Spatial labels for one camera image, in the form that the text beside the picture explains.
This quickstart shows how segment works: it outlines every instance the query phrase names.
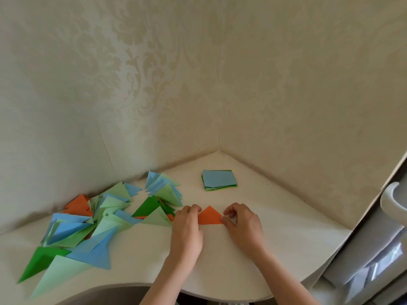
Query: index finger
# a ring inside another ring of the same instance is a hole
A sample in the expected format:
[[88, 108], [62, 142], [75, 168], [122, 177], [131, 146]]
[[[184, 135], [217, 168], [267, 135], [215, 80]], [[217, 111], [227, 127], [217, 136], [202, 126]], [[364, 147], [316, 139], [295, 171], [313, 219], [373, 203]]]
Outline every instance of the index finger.
[[202, 208], [199, 205], [192, 205], [189, 213], [193, 213], [194, 215], [198, 215], [198, 213], [202, 211]]
[[224, 211], [223, 214], [224, 215], [228, 215], [230, 213], [237, 213], [238, 209], [240, 208], [240, 204], [238, 204], [237, 202], [232, 203], [230, 206], [228, 206]]

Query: orange paper triangle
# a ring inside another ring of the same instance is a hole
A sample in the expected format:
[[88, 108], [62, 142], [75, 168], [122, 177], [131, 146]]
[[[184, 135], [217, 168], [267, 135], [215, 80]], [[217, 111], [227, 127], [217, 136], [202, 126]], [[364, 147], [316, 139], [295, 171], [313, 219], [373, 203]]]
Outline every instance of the orange paper triangle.
[[61, 213], [68, 213], [72, 215], [93, 216], [92, 210], [88, 205], [85, 196], [80, 194], [74, 200], [64, 206], [65, 210]]
[[221, 224], [220, 217], [221, 214], [219, 214], [213, 207], [208, 206], [200, 215], [198, 215], [198, 225]]

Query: person's right hand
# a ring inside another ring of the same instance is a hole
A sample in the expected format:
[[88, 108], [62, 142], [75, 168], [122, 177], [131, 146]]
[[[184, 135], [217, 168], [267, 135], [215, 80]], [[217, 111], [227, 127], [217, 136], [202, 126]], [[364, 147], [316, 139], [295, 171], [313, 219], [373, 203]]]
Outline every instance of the person's right hand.
[[236, 224], [227, 216], [223, 216], [221, 220], [229, 231], [233, 242], [246, 256], [253, 260], [254, 255], [265, 249], [260, 219], [247, 205], [238, 203], [228, 206], [223, 214], [229, 218], [237, 216]]

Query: forearm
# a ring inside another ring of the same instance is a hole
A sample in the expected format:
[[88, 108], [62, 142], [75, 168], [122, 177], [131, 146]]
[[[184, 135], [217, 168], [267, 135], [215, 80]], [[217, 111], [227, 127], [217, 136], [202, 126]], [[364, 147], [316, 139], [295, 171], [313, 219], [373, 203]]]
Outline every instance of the forearm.
[[140, 305], [174, 305], [189, 273], [182, 262], [168, 256]]
[[258, 251], [253, 262], [279, 305], [320, 305], [270, 251]]

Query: hand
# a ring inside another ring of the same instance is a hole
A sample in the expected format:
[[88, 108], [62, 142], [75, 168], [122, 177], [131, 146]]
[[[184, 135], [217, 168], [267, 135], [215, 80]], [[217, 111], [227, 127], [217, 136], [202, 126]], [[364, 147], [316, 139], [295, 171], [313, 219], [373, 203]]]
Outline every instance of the hand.
[[236, 224], [226, 216], [221, 220], [226, 226], [231, 239], [239, 249], [251, 260], [260, 251], [264, 251], [263, 229], [258, 216], [245, 204], [233, 203], [224, 211], [229, 218], [237, 216]]
[[183, 264], [190, 271], [194, 267], [204, 243], [204, 232], [198, 226], [198, 205], [186, 205], [176, 212], [171, 235], [170, 254], [172, 263]]

